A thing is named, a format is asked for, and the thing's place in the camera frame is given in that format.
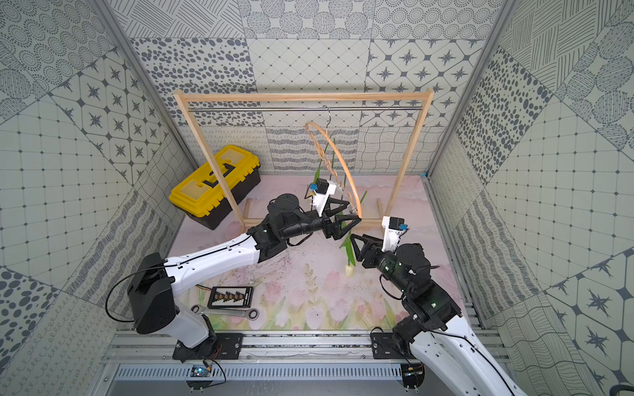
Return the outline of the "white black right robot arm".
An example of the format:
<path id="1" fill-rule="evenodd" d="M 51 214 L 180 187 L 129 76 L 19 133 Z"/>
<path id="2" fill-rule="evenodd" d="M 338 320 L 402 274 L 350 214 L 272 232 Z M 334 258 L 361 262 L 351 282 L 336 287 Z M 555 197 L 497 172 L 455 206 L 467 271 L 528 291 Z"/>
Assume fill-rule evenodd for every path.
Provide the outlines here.
<path id="1" fill-rule="evenodd" d="M 409 314 L 392 330 L 397 351 L 412 356 L 455 395 L 525 395 L 472 330 L 455 300 L 433 279 L 420 244 L 382 247 L 381 239 L 352 235 L 358 262 L 380 272 L 400 292 Z"/>

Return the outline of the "pink tulip flower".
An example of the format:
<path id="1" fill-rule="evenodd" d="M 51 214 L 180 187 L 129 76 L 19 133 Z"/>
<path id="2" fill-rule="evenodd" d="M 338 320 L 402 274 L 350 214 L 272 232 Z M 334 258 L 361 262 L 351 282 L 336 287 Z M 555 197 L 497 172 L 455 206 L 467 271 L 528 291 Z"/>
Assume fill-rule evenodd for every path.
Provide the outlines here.
<path id="1" fill-rule="evenodd" d="M 330 172 L 331 179 L 338 185 L 339 184 L 339 179 L 338 179 L 338 173 L 337 173 L 337 170 L 336 170 L 336 163 L 337 163 L 337 154 L 336 154 L 336 150 L 335 150 L 336 146 L 332 145 L 332 144 L 329 144 L 329 147 L 333 150 L 332 158 L 330 160 L 329 172 Z"/>

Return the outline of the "cream white tulip flower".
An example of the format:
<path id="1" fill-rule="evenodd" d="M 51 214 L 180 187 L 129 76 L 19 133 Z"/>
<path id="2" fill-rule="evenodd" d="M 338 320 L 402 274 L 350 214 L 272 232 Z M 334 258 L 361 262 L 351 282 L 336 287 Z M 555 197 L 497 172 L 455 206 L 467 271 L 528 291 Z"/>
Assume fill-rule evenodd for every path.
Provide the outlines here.
<path id="1" fill-rule="evenodd" d="M 347 262 L 344 267 L 344 274 L 346 277 L 350 278 L 354 275 L 355 268 L 356 268 L 356 257 L 353 251 L 353 244 L 351 242 L 350 232 L 348 232 L 344 241 L 341 243 L 339 247 L 345 249 Z"/>

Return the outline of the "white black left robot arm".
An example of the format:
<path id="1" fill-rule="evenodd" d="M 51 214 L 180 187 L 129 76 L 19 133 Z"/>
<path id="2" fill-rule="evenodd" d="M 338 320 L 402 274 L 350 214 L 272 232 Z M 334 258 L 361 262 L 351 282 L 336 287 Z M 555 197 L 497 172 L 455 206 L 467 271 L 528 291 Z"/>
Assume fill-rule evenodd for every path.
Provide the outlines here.
<path id="1" fill-rule="evenodd" d="M 339 240 L 362 220 L 359 209 L 328 194 L 312 197 L 305 211 L 293 194 L 271 200 L 267 215 L 235 239 L 182 256 L 163 258 L 153 253 L 144 258 L 130 281 L 127 295 L 137 333 L 166 334 L 181 346 L 200 351 L 216 344 L 210 320 L 202 313 L 183 308 L 178 298 L 199 283 L 240 267 L 265 262 L 314 233 Z"/>

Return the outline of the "yellow tulip flower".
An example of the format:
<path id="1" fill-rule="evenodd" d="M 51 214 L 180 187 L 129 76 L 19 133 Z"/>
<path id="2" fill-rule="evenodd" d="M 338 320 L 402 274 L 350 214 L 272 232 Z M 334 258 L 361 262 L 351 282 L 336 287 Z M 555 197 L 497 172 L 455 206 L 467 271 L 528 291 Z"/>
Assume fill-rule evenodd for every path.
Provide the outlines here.
<path id="1" fill-rule="evenodd" d="M 319 160 L 319 163 L 318 163 L 318 166 L 317 166 L 317 170 L 315 171 L 313 184 L 316 184 L 317 180 L 320 178 L 321 169 L 322 169 L 322 166 L 324 165 L 325 160 L 326 160 L 326 156 L 325 155 L 326 155 L 326 152 L 328 150 L 328 147 L 329 147 L 328 145 L 325 145 L 324 147 L 321 147 L 321 146 L 317 147 L 317 153 L 319 155 L 319 159 L 320 160 Z"/>

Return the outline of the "beige wavy clothes hanger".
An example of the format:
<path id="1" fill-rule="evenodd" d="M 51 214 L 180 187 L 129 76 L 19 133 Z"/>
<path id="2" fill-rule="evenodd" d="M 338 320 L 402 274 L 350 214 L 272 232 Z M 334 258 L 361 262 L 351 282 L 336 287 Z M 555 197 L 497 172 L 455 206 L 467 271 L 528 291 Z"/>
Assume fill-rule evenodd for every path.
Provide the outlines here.
<path id="1" fill-rule="evenodd" d="M 329 126 L 330 126 L 330 121 L 328 121 L 326 127 L 322 127 L 313 121 L 308 121 L 305 123 L 305 132 L 308 134 L 310 140 L 315 146 L 316 152 L 317 152 L 318 146 L 324 147 L 325 145 L 329 145 L 329 144 L 336 146 L 336 149 L 335 149 L 337 154 L 336 170 L 338 173 L 339 184 L 337 185 L 337 189 L 335 193 L 341 193 L 343 197 L 347 198 L 351 206 L 350 211 L 354 215 L 357 215 L 359 218 L 363 218 L 363 200 L 362 200 L 363 195 L 360 195 L 358 193 L 358 189 L 353 179 L 353 175 L 348 167 L 346 160 L 344 159 L 344 156 L 342 155 L 341 151 L 336 145 L 335 139 L 331 137 L 330 131 L 328 129 Z M 326 160 L 324 165 L 322 166 L 322 168 L 324 168 L 329 173 L 329 175 L 330 175 L 330 172 L 329 172 L 330 160 L 332 158 L 332 153 L 333 153 L 333 150 L 330 147 L 328 147 L 328 150 L 325 155 Z"/>

